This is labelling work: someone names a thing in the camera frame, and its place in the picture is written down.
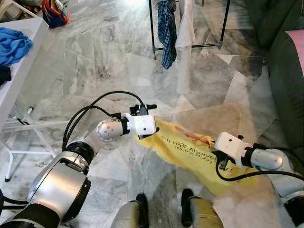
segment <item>black wheel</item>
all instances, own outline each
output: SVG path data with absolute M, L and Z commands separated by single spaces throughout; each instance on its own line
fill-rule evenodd
M 184 189 L 181 195 L 181 223 L 184 227 L 190 227 L 193 223 L 189 198 L 194 196 L 191 189 Z
M 141 193 L 136 196 L 136 200 L 140 202 L 138 225 L 140 228 L 149 228 L 150 224 L 147 197 L 145 196 L 145 194 Z

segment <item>marble floor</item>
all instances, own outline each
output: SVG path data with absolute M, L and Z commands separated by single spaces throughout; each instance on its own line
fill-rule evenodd
M 217 41 L 225 0 L 196 0 L 196 43 Z M 153 1 L 155 33 L 156 3 Z M 195 133 L 216 138 L 220 132 L 242 134 L 244 140 L 286 147 L 270 91 L 264 50 L 259 48 L 244 0 L 232 0 L 221 50 L 193 49 L 190 90 L 176 92 L 178 69 L 165 70 L 162 52 L 152 52 L 147 0 L 86 0 L 67 4 L 70 21 L 49 30 L 21 94 L 35 107 L 35 120 L 68 120 L 99 95 L 113 90 L 136 93 L 146 104 L 157 104 L 151 114 L 183 125 Z M 177 25 L 179 13 L 176 12 Z M 132 97 L 113 95 L 99 103 L 109 112 L 127 112 Z M 85 129 L 106 116 L 92 111 L 80 124 Z M 57 152 L 64 126 L 45 130 Z M 31 131 L 4 136 L 14 148 L 41 150 Z M 0 187 L 3 193 L 24 200 L 35 176 L 50 157 L 19 156 L 11 181 L 3 183 L 8 156 L 0 151 Z M 259 178 L 252 189 L 237 184 L 214 196 L 187 170 L 168 164 L 131 136 L 105 143 L 91 164 L 92 182 L 77 218 L 69 228 L 109 228 L 118 209 L 141 192 L 147 195 L 151 228 L 181 228 L 181 192 L 190 187 L 212 201 L 225 228 L 292 228 L 291 219 L 270 182 Z M 4 211 L 0 223 L 15 211 Z

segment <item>yellow towel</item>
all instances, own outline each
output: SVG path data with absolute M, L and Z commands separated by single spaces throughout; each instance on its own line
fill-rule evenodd
M 209 136 L 194 134 L 182 126 L 157 120 L 160 130 L 138 142 L 146 148 L 153 147 L 157 154 L 170 164 L 179 165 L 193 172 L 198 179 L 213 194 L 219 195 L 227 191 L 234 182 L 227 182 L 218 177 L 215 171 L 216 151 L 213 139 Z M 229 162 L 226 171 L 221 171 L 224 177 L 231 178 L 254 169 L 243 170 Z M 242 186 L 253 187 L 257 177 L 238 181 Z

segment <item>clothing rack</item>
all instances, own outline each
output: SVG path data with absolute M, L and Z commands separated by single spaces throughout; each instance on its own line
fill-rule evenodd
M 149 0 L 149 9 L 150 9 L 150 23 L 151 23 L 151 35 L 152 35 L 152 50 L 153 53 L 155 54 L 155 51 L 158 50 L 163 50 L 162 47 L 155 47 L 155 42 L 154 42 L 154 30 L 153 30 L 153 18 L 152 18 L 152 0 Z M 227 22 L 227 17 L 229 13 L 229 6 L 230 6 L 230 0 L 227 0 L 227 5 L 226 5 L 226 12 L 225 12 L 225 17 L 224 17 L 224 23 L 223 23 L 223 28 L 222 28 L 222 33 L 220 36 L 220 41 L 219 43 L 215 44 L 200 44 L 200 45 L 192 45 L 192 48 L 203 48 L 203 47 L 218 47 L 219 49 L 222 48 L 223 45 L 223 39 L 224 39 L 224 34 L 225 34 L 225 28 L 226 28 L 226 22 Z

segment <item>black cable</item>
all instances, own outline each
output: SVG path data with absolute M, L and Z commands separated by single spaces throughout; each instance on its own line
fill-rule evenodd
M 107 116 L 111 117 L 111 114 L 109 114 L 106 110 L 104 110 L 103 108 L 101 107 L 98 107 L 98 106 L 86 106 L 82 109 L 80 109 L 71 119 L 70 121 L 68 122 L 67 126 L 66 126 L 66 129 L 65 129 L 65 132 L 63 134 L 63 140 L 62 140 L 62 149 L 65 149 L 66 146 L 67 146 L 67 142 L 68 140 L 66 140 L 67 138 L 67 131 L 70 127 L 70 125 L 72 124 L 72 122 L 74 121 L 74 119 L 80 114 L 82 113 L 84 110 L 88 110 L 88 109 L 92 109 L 92 108 L 95 108 L 95 109 L 98 109 L 102 112 L 104 112 Z
M 18 121 L 19 121 L 19 123 L 21 123 L 22 125 L 29 125 L 29 123 L 28 123 L 28 122 L 26 122 L 26 121 L 22 121 L 20 118 L 17 118 L 16 120 L 18 120 Z
M 298 178 L 300 180 L 304 181 L 304 177 L 291 173 L 291 172 L 284 172 L 284 171 L 258 171 L 258 172 L 251 172 L 251 173 L 246 173 L 237 177 L 233 177 L 233 178 L 226 178 L 223 177 L 220 173 L 219 173 L 219 162 L 217 162 L 216 166 L 215 166 L 215 170 L 217 172 L 217 175 L 224 181 L 238 181 L 244 178 L 248 178 L 248 177 L 253 177 L 253 176 L 257 176 L 257 175 L 264 175 L 264 174 L 281 174 L 281 175 L 286 175 L 286 176 L 291 176 L 291 177 L 295 177 Z
M 141 98 L 139 98 L 139 96 L 133 94 L 133 93 L 130 93 L 130 92 L 126 92 L 126 91 L 112 91 L 112 92 L 108 92 L 108 93 L 105 93 L 103 95 L 101 95 L 99 98 L 97 98 L 96 100 L 94 100 L 90 106 L 88 106 L 87 108 L 83 108 L 83 112 L 79 112 L 78 114 L 81 113 L 81 115 L 75 120 L 74 124 L 72 125 L 71 129 L 69 130 L 69 133 L 67 134 L 67 131 L 68 131 L 68 127 L 70 127 L 71 125 L 71 121 L 69 122 L 68 126 L 66 127 L 66 130 L 65 130 L 65 134 L 64 134 L 64 138 L 63 138 L 63 141 L 62 141 L 62 150 L 64 150 L 67 146 L 67 143 L 68 143 L 68 140 L 73 132 L 73 130 L 75 129 L 76 125 L 79 123 L 79 121 L 81 120 L 81 118 L 86 114 L 86 112 L 91 109 L 92 106 L 94 106 L 99 100 L 101 100 L 102 98 L 104 98 L 105 96 L 108 96 L 110 94 L 128 94 L 128 95 L 131 95 L 131 96 L 134 96 L 140 103 L 141 105 L 143 105 L 143 101 L 141 100 Z
M 16 205 L 28 204 L 27 201 L 14 200 L 14 199 L 7 198 L 7 197 L 5 197 L 5 196 L 3 196 L 3 200 L 4 200 L 4 202 L 16 204 Z
M 12 204 L 17 204 L 17 206 L 15 205 L 3 205 L 4 202 L 7 202 L 7 203 L 12 203 Z M 14 200 L 14 199 L 10 199 L 10 198 L 7 198 L 5 197 L 3 194 L 2 194 L 2 191 L 0 189 L 0 215 L 2 213 L 2 210 L 12 210 L 12 209 L 15 209 L 15 210 L 19 210 L 19 209 L 24 209 L 28 204 L 27 201 L 21 201 L 21 200 Z
M 0 189 L 0 215 L 1 215 L 2 210 L 3 210 L 3 204 L 4 204 L 3 194 L 2 194 L 2 191 Z
M 3 206 L 3 210 L 21 210 L 24 209 L 26 205 L 23 206 Z

